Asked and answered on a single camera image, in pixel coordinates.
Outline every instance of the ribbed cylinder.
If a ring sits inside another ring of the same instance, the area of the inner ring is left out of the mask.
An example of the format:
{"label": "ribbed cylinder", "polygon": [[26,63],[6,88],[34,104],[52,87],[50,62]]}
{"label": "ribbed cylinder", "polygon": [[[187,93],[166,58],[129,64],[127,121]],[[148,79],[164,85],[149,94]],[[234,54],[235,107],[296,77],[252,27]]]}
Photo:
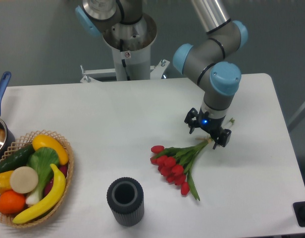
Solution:
{"label": "ribbed cylinder", "polygon": [[143,218],[144,201],[142,202],[142,204],[136,211],[134,211],[130,214],[120,214],[120,213],[114,212],[113,210],[112,210],[112,213],[119,224],[121,224],[123,226],[131,227],[131,226],[139,223],[141,221],[141,219]]}
{"label": "ribbed cylinder", "polygon": [[107,190],[107,203],[117,220],[123,226],[133,226],[144,216],[144,192],[133,178],[119,178]]}

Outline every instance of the orange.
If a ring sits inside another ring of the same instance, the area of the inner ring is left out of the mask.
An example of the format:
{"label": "orange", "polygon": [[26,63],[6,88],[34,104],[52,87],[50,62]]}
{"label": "orange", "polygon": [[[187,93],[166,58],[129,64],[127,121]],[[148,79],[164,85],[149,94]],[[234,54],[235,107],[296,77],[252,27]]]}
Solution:
{"label": "orange", "polygon": [[3,214],[14,214],[23,210],[25,196],[13,190],[4,192],[0,196],[0,212]]}

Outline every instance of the black cable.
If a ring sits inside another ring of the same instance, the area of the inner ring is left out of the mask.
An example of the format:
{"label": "black cable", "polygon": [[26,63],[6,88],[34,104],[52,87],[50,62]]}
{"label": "black cable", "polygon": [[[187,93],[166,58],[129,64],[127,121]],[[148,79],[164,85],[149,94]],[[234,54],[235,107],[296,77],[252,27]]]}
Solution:
{"label": "black cable", "polygon": [[[124,41],[123,41],[122,39],[120,39],[120,40],[119,40],[119,51],[120,51],[120,52],[123,52],[123,43],[124,43]],[[124,67],[124,69],[125,69],[127,81],[131,81],[131,78],[130,78],[130,76],[128,75],[127,70],[126,70],[126,62],[125,62],[125,59],[122,59],[122,64],[123,64],[123,67]]]}

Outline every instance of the tulip bouquet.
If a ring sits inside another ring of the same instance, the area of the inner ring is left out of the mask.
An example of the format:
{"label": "tulip bouquet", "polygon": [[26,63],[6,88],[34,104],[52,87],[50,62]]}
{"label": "tulip bouquet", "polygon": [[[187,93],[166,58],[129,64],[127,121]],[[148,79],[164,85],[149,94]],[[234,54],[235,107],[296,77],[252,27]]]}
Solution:
{"label": "tulip bouquet", "polygon": [[[226,126],[231,127],[234,124],[231,118]],[[192,168],[199,153],[210,143],[212,138],[203,138],[202,142],[186,148],[165,148],[162,145],[155,145],[151,151],[155,153],[151,157],[151,163],[158,165],[158,170],[166,177],[169,183],[181,186],[181,194],[186,196],[189,191],[196,200],[200,201],[196,186],[192,179]]]}

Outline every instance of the round white slice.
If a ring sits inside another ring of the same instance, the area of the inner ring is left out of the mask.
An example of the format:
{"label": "round white slice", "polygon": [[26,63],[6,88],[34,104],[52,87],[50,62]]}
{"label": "round white slice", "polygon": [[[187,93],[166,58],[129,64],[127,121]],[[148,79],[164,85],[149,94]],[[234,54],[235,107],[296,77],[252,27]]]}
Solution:
{"label": "round white slice", "polygon": [[28,166],[14,170],[9,178],[11,188],[18,193],[28,193],[34,190],[38,184],[37,172]]}

